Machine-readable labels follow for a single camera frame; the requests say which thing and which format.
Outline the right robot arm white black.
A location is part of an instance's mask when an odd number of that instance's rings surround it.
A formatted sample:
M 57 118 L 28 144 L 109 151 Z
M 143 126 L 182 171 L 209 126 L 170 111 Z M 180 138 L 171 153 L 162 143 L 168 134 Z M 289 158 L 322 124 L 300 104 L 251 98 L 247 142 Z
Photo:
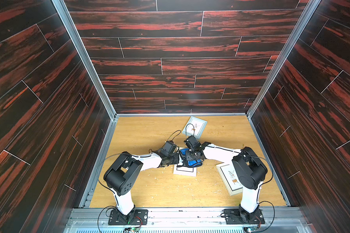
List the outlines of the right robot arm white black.
M 250 147 L 241 150 L 229 149 L 205 142 L 179 151 L 183 166 L 192 168 L 201 166 L 205 159 L 231 164 L 239 182 L 243 186 L 240 207 L 247 213 L 253 213 L 259 206 L 260 187 L 267 174 L 267 167 Z

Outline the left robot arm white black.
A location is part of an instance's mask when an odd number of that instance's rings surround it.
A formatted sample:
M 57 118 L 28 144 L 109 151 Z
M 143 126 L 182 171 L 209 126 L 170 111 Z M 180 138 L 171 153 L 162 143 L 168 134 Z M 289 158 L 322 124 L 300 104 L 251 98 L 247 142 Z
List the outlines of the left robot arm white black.
M 141 171 L 175 165 L 179 163 L 179 160 L 178 152 L 170 153 L 167 156 L 154 152 L 145 155 L 132 155 L 124 151 L 119 154 L 104 174 L 104 181 L 114 193 L 118 213 L 124 217 L 133 214 L 135 205 L 130 190 Z

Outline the blue microfiber cloth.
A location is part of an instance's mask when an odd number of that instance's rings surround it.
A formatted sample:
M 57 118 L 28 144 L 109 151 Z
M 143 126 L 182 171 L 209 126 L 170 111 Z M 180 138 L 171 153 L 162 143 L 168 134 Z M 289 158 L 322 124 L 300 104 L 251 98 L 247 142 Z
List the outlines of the blue microfiber cloth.
M 179 150 L 179 155 L 181 158 L 181 161 L 177 165 L 177 167 L 186 167 L 186 168 L 197 168 L 203 165 L 203 161 L 198 158 L 192 158 L 192 153 L 189 149 L 181 149 Z

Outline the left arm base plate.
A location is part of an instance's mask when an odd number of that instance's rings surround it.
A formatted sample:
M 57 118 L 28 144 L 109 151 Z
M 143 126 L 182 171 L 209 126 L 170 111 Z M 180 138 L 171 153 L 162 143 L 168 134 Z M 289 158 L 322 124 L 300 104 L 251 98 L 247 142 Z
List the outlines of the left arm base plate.
M 108 225 L 109 226 L 123 226 L 123 225 L 146 225 L 148 221 L 147 209 L 134 208 L 129 214 L 124 215 L 118 209 L 113 209 L 110 213 Z

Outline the cream picture frame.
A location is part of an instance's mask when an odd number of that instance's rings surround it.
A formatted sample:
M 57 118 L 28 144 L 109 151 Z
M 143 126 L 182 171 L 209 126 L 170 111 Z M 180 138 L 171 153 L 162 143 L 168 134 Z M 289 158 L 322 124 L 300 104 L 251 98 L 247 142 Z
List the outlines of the cream picture frame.
M 230 196 L 243 192 L 243 185 L 239 182 L 233 165 L 222 163 L 216 165 L 216 168 Z
M 174 165 L 173 174 L 196 177 L 197 171 L 196 168 L 178 167 L 178 165 Z

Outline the light green picture frame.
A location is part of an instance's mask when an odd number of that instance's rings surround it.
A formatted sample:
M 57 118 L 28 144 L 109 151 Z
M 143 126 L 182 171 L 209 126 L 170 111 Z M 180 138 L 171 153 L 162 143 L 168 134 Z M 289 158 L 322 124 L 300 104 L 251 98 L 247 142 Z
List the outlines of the light green picture frame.
M 182 133 L 186 136 L 194 136 L 196 139 L 200 139 L 204 132 L 207 121 L 191 116 L 186 126 L 182 130 Z

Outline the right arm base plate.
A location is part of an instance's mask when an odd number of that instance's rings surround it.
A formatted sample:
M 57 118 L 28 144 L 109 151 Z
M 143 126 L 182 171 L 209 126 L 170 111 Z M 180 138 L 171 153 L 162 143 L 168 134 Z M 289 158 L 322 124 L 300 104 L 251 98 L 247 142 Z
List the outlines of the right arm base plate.
M 257 208 L 254 212 L 248 213 L 243 209 L 224 209 L 221 217 L 226 220 L 229 225 L 232 224 L 265 224 L 261 209 Z

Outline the aluminium front rail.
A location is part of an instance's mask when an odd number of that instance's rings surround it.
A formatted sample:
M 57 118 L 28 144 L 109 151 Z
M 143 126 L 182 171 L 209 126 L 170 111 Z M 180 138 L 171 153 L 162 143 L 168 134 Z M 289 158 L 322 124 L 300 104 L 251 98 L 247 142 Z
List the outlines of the aluminium front rail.
M 146 225 L 109 226 L 109 211 L 101 208 L 75 209 L 66 224 L 66 233 L 312 233 L 312 224 L 297 207 L 261 207 L 265 224 L 226 223 L 224 207 L 147 208 Z

